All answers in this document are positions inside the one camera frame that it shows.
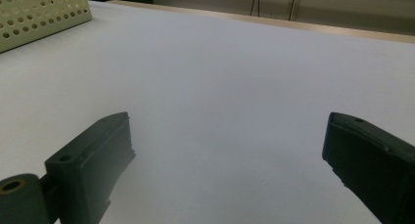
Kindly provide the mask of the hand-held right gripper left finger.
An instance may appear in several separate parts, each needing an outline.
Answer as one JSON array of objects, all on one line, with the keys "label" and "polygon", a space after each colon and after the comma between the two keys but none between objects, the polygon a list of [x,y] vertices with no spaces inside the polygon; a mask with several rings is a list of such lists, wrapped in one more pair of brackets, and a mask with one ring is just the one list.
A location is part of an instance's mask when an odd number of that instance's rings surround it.
[{"label": "hand-held right gripper left finger", "polygon": [[115,183],[134,160],[129,116],[119,112],[99,119],[45,161],[58,187],[62,224],[99,224]]}]

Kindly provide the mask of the pale green perforated basket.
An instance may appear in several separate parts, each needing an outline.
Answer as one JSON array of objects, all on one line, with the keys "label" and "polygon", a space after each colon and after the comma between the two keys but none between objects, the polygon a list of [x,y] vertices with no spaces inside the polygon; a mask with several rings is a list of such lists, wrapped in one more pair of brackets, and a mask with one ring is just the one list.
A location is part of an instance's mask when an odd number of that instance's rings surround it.
[{"label": "pale green perforated basket", "polygon": [[88,0],[0,0],[0,53],[91,20]]}]

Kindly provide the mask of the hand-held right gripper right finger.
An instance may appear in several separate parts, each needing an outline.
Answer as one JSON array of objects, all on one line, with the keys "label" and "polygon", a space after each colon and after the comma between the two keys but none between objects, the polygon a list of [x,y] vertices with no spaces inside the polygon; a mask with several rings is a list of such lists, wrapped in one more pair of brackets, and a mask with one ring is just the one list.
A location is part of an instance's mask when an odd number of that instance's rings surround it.
[{"label": "hand-held right gripper right finger", "polygon": [[415,224],[415,147],[356,116],[329,115],[322,157],[382,224]]}]

